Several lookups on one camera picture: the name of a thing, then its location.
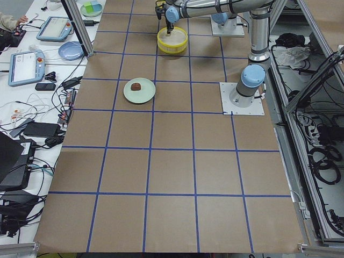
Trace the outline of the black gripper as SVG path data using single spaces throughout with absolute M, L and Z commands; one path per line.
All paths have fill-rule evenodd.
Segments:
M 166 23 L 167 25 L 167 30 L 173 30 L 174 29 L 174 26 L 173 26 L 173 23 L 170 23 L 169 21 Z

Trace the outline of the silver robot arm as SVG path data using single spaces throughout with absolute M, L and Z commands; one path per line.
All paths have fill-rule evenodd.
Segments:
M 243 28 L 238 24 L 239 14 L 248 12 L 250 21 L 250 52 L 248 65 L 243 69 L 229 100 L 239 108 L 251 106 L 259 86 L 270 68 L 270 7 L 272 1 L 214 0 L 214 1 L 163 1 L 156 5 L 158 18 L 165 17 L 167 32 L 171 33 L 174 24 L 182 18 L 211 16 L 212 33 L 215 36 L 243 37 Z
M 211 15 L 213 33 L 233 33 L 236 29 L 242 28 L 241 20 L 237 14 L 216 13 Z

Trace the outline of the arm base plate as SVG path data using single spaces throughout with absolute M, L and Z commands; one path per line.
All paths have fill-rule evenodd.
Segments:
M 240 17 L 229 19 L 224 24 L 218 24 L 211 19 L 212 35 L 218 37 L 243 38 L 245 36 Z
M 237 83 L 220 82 L 220 95 L 224 115 L 264 116 L 260 93 L 243 97 L 237 92 Z

